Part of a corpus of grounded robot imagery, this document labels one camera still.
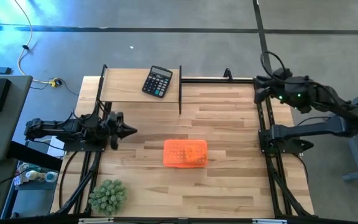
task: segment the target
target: wooden table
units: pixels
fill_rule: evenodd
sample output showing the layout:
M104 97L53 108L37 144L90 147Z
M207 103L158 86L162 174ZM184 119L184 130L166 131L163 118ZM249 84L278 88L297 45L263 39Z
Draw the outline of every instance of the wooden table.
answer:
M98 82L99 77L84 77L76 114L92 111ZM105 85L102 95L106 96L104 91L108 89ZM176 103L112 104L112 110L124 112L125 122L138 129L138 133L119 141L118 151L108 147L102 153L96 185L104 179L121 179L128 188L128 199L116 216L273 218L265 158L257 138L260 127L253 86L184 83L182 96L182 114L177 113ZM275 100L272 105L276 123L292 126L289 106ZM164 167L162 149L166 139L207 140L208 166ZM69 165L63 203L78 185L83 158L84 153L79 152ZM284 154L283 164L288 187L313 213L302 163L295 156ZM278 196L284 210L280 190ZM51 212L56 210L57 190Z

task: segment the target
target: orange container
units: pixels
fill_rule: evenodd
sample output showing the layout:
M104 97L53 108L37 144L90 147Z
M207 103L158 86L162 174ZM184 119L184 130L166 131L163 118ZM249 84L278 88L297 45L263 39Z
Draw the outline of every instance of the orange container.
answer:
M163 162L167 167L193 168L208 164L208 148L205 140L164 141Z

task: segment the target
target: black robotic arm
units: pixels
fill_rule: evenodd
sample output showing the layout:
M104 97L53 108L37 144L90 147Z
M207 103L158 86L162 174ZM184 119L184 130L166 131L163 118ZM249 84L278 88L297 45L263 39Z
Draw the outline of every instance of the black robotic arm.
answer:
M292 72L285 68L281 60L282 68L270 73L262 66L269 77L256 77L255 103L260 103L266 97L276 98L281 103L290 105L301 113L309 113L312 108L334 114L329 121L309 124L304 126L286 127L273 125L266 134L266 140L285 140L292 137L312 136L317 134L333 134L336 136L353 137L358 134L358 107L351 101L341 99L330 86L324 86L314 82L308 76L293 77Z
M67 144L68 151L87 151L95 147L105 147L104 143L108 137L111 138L110 146L112 149L118 148L117 140L137 132L124 123L122 112L111 112L107 120L102 120L96 113L81 115L65 121L42 121L35 118L26 123L24 134L26 140L33 141L44 136L57 136L57 139Z

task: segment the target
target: cable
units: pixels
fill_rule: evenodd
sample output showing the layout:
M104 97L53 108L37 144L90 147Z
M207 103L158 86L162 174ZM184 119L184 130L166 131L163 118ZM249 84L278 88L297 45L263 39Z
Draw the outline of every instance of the cable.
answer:
M69 117L68 117L66 120L64 120L64 121L62 121L62 122L60 122L60 123L57 123L56 125L65 124L65 123L71 118L71 116L73 116L73 112L70 113Z
M103 104L102 101L100 101L99 99L96 99L96 101L95 101L94 103L95 103L95 106L96 106L96 104L99 104L99 105L100 105L100 104ZM78 121L86 121L87 119L89 119L90 117L92 117L92 115L94 115L95 113L97 113L96 107L94 107L92 113L90 113L89 116L87 116L87 117L85 117L85 118L82 118L83 115L81 115L80 118L77 117L77 115L75 115L74 108L71 110L71 112L73 113L73 116L75 117L75 119L77 119Z
M306 118L303 121L301 121L299 124L297 124L297 126L301 125L302 123L304 123L305 121L308 121L310 119L317 119L317 118L321 118L321 119L331 119L331 117L329 116L318 116L318 117L312 117L312 118Z
M46 84L44 87L42 87L42 88L35 88L35 87L32 87L32 86L30 86L30 88L33 89L33 90L43 90L43 89L45 89L48 85L49 85L49 83L47 83L47 84Z
M64 156L54 156L54 157L55 157L55 158L58 158L58 159L61 159L61 158L63 158ZM6 178L6 179L0 181L0 184L3 183L3 182L5 182L5 181L7 181L7 180L13 179L13 178L15 178L15 177L17 177L17 176L20 176L20 175L21 175L22 173L24 173L25 171L28 171L28 170L31 170L31 169L35 169L35 168L39 168L39 167L40 167L40 166L30 167L30 168L28 168L28 169L25 169L25 170L23 170L22 172L20 172L19 174L14 175L13 177L8 177L8 178Z
M36 140L30 140L30 141L32 141L32 142L37 142L37 143L42 143L42 144L46 144L46 145L48 145L48 146L50 146L50 147L52 147L52 148L55 148L55 149L60 149L60 150L64 150L64 149L61 149L61 148L59 148L59 147L56 147L56 146L53 146L53 145L51 145L51 144L48 144L48 143L46 143L46 142L43 142L43 141L36 141Z
M21 68L21 66L20 66L20 62L21 62L21 60L22 60L22 58L23 58L24 50L29 50L29 49L30 49L30 48L29 48L29 44L30 44L30 41L31 41L31 39L32 39L32 25L31 25L31 21L30 21L29 17L28 17L27 14L25 13L25 11L24 11L24 9L22 8L22 6L21 6L16 0L14 0L14 1L16 2L17 6L19 6L20 10L21 10L21 11L23 12L23 14L25 15L25 18L27 19L27 21L29 22L29 25L30 25L30 38L29 38L29 40L27 41L26 44L22 45L23 50L22 50L22 52L20 53L19 58L17 59L17 67L19 68L19 70L20 70L20 72L21 72L22 75L26 75L26 74L23 72L23 70L22 70L22 68ZM33 79L32 81L33 81L33 82L38 82L38 83L48 83L48 82L45 82L45 81L39 81L39 80L35 80L35 79Z
M308 185L309 185L309 173L308 173L308 168L306 167L305 162L303 162L303 159L302 159L298 154L293 153L293 155L294 155L295 157L297 157L297 158L302 162L303 167L305 168L306 182L307 182Z
M270 52L270 51L264 51L264 52L262 52L262 53L260 54L260 64L262 65L262 68L264 68L265 72L266 72L271 78L273 78L274 80L277 80L277 81L279 81L279 82L281 82L281 83L284 83L284 84L295 84L295 85L297 85L297 84L303 84L303 83L304 83L304 82L286 82L286 81L284 81L284 80L281 80L281 79L275 77L275 76L267 69L267 67L266 67L266 65L265 65L264 54L273 55L273 56L280 62L281 67L283 68L283 71L284 71L284 72L285 72L285 66L284 66L283 61L281 60L281 58L280 58L277 54L275 54L275 53L273 53L273 52Z
M68 88L68 86L67 86L65 80L63 80L62 78L59 78L59 79L63 82L63 84L66 86L66 89L67 89L70 93L72 93L72 94L74 94L74 95L76 95L76 96L79 96L79 94L77 94L77 93L71 91L71 90Z
M62 204L63 204L63 199L62 199L63 180L64 180L64 178L65 178L68 165L70 164L71 160L73 160L73 158L74 158L74 156L77 154L77 152L78 152L78 151L75 151L75 152L70 156L70 158L68 158L67 163L66 163L66 166L65 166L65 168L63 169L63 172L62 172L62 178L60 179L60 185L59 185L59 209L62 208Z
M106 107L105 107L105 105L103 104L103 102L102 102L101 100L99 100L99 99L96 99L96 101L98 101L99 106L100 106L100 109L101 109L103 112L108 113L108 112L107 112L107 109L106 109Z
M271 77L273 78L274 80L276 81L279 81L280 83L284 83L284 84L291 84L291 85L299 85L299 84L304 84L305 82L286 82L284 80L281 80L277 77L275 77L268 69L267 67L265 66L265 61L264 61L264 54L268 54L268 55L273 55L281 64L281 67L283 68L283 71L285 72L285 66L284 66L284 63L283 61L281 60L281 58L273 53L273 52L270 52L270 51L264 51L260 54L260 64L262 65L262 67L264 68L265 72ZM309 83L311 84L314 84L316 86L319 86L321 88L323 88L329 95L330 97L334 100L335 104L339 105L338 101L335 99L335 97L333 96L333 94L327 89L326 86L318 83L318 82L313 82L313 81L308 81Z

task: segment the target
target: potted succulent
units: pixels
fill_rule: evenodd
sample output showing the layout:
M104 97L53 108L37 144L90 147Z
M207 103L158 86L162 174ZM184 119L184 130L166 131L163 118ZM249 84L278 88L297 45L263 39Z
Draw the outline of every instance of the potted succulent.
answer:
M92 210L105 216L117 214L127 198L127 189L121 180L104 180L102 185L95 187L89 195Z

